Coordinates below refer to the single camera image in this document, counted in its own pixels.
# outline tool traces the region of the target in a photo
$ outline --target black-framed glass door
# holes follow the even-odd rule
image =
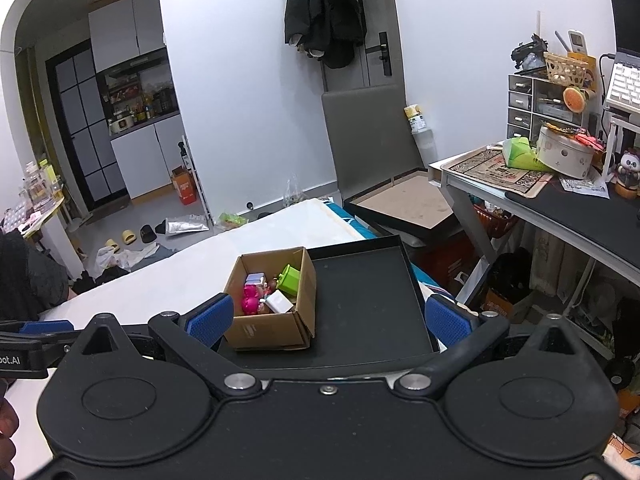
[[[126,195],[95,77],[91,40],[52,57],[46,67],[62,142],[87,209]]]

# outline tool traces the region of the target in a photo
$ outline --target blue gripper pad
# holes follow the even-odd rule
[[[178,324],[204,346],[211,348],[234,320],[234,301],[228,294],[217,294],[209,301],[180,316]]]
[[[427,328],[447,348],[463,340],[479,324],[478,317],[440,294],[432,294],[425,302],[424,320]]]
[[[70,321],[27,321],[18,334],[38,335],[53,334],[56,332],[73,332],[74,326]]]

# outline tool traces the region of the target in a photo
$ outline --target rice cooker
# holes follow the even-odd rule
[[[112,134],[119,134],[120,132],[126,130],[133,126],[133,115],[128,115],[126,117],[116,118],[111,121],[110,129]]]
[[[552,170],[583,179],[589,173],[594,149],[569,137],[556,134],[546,126],[540,128],[536,156]]]

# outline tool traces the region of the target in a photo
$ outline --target monitor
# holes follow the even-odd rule
[[[640,57],[640,0],[611,0],[618,52]]]

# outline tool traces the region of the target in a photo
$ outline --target red basket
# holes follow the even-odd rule
[[[495,215],[478,204],[474,204],[474,208],[489,238],[502,238],[519,220],[519,218],[514,215],[508,218]]]

